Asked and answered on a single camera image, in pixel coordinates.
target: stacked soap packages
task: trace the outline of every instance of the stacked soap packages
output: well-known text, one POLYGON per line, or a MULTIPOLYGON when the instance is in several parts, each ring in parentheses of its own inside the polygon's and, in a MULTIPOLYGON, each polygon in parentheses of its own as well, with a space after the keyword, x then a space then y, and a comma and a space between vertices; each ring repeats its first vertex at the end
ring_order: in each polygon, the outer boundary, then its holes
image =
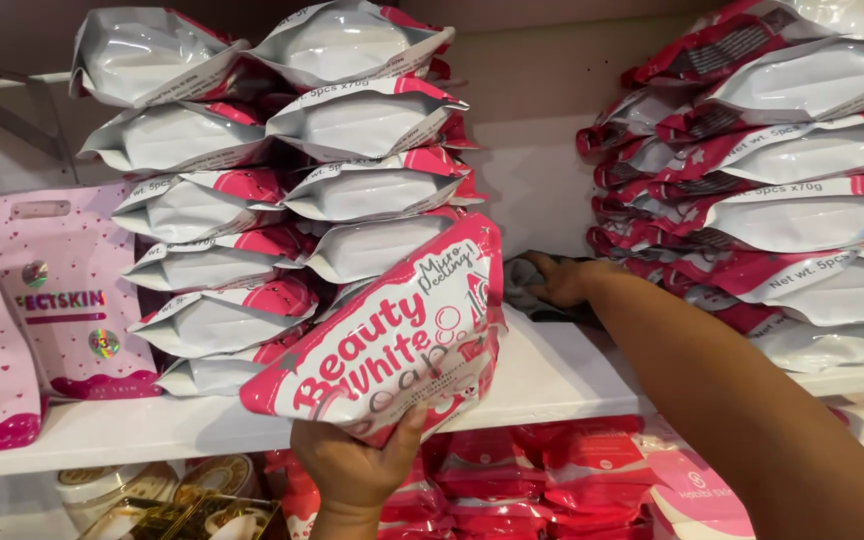
POLYGON ((593 251, 799 372, 864 362, 864 2, 813 4, 702 19, 578 133, 593 251))
POLYGON ((153 245, 123 275, 174 295, 129 328, 172 357, 162 387, 375 445, 419 400, 429 432, 478 403, 501 253, 462 208, 483 200, 459 158, 469 106, 430 82, 453 36, 364 0, 253 49, 170 9, 90 12, 73 91, 132 108, 79 156, 129 173, 114 220, 153 245))

